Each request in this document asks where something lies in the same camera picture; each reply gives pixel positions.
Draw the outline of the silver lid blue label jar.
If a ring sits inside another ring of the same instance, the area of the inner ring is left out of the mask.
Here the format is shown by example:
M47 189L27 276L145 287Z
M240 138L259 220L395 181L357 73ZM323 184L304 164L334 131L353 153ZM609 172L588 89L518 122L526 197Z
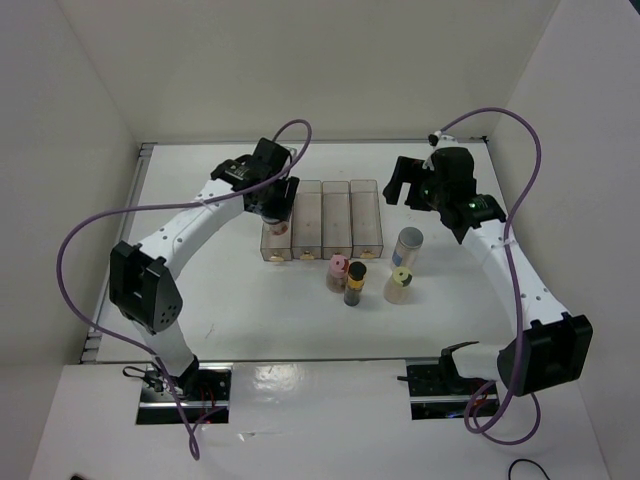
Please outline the silver lid blue label jar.
M423 233L415 227L403 228L397 237L395 248L391 254L393 268L412 268L423 245Z

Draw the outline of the red label spice jar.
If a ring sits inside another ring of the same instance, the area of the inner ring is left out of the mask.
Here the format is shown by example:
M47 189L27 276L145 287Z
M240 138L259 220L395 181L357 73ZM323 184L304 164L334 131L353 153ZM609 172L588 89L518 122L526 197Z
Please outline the red label spice jar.
M289 230L288 219L281 220L277 218L263 216L262 221L266 229L266 232L270 235L273 235L273 236L284 235Z

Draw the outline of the yellow lid spice bottle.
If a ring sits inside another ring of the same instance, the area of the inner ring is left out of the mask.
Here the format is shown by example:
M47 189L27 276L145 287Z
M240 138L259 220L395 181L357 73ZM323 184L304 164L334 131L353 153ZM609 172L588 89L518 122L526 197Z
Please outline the yellow lid spice bottle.
M410 285L413 280L411 270L405 266L396 267L384 287L384 298L392 304L403 304L409 296Z

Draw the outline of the black cap gold bottle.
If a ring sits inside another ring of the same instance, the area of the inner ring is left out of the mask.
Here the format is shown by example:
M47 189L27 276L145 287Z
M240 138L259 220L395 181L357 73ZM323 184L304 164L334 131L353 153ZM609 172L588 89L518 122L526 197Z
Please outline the black cap gold bottle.
M354 261L349 265L343 296L347 306L354 307L360 303L366 273L367 267L360 261Z

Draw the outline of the pink lid spice bottle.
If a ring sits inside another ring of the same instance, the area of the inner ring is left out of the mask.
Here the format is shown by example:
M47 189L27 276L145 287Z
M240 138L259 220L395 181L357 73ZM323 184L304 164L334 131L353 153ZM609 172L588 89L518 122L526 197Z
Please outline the pink lid spice bottle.
M349 259L341 254L334 254L329 260L326 275L326 287L334 293L343 293L346 287L349 270Z

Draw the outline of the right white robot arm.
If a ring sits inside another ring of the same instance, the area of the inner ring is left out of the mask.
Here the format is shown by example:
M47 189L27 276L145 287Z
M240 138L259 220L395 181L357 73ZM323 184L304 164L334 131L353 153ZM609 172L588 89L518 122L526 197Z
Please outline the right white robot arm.
M400 156L383 190L387 204L435 211L441 223L479 263L509 316L514 339L506 346L469 341L441 352L438 381L450 393L473 379L502 382L521 397L580 378L593 338L584 315L573 315L541 280L507 224L498 201L477 191L468 149L446 147L426 160Z

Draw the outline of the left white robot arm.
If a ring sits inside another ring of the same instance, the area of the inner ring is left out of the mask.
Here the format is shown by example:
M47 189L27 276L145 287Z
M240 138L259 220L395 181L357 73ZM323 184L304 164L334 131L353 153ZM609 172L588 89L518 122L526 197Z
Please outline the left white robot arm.
M178 324L183 299L176 281L213 234L244 212L260 216L270 233L286 232L299 185L283 172L291 157L286 147L260 139L252 153L214 169L194 207L136 244L121 241L111 250L109 299L153 350L166 370L163 387L176 399L193 396L201 378Z

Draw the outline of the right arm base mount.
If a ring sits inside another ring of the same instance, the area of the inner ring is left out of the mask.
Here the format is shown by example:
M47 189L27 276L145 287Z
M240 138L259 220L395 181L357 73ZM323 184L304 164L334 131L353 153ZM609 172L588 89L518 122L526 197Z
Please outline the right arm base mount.
M465 408L484 379L446 380L435 358L407 361L397 380L408 389L411 419L462 419Z

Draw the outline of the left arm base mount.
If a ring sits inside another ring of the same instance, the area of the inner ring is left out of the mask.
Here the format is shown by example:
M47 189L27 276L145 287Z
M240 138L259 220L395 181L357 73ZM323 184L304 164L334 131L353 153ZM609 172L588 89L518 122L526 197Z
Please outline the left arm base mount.
M170 425L182 422L167 381L153 364L144 367L125 366L122 374L141 381L136 417L137 425ZM226 424L232 383L232 367L228 363L204 363L198 372L199 382L185 392L176 386L186 419L190 423Z

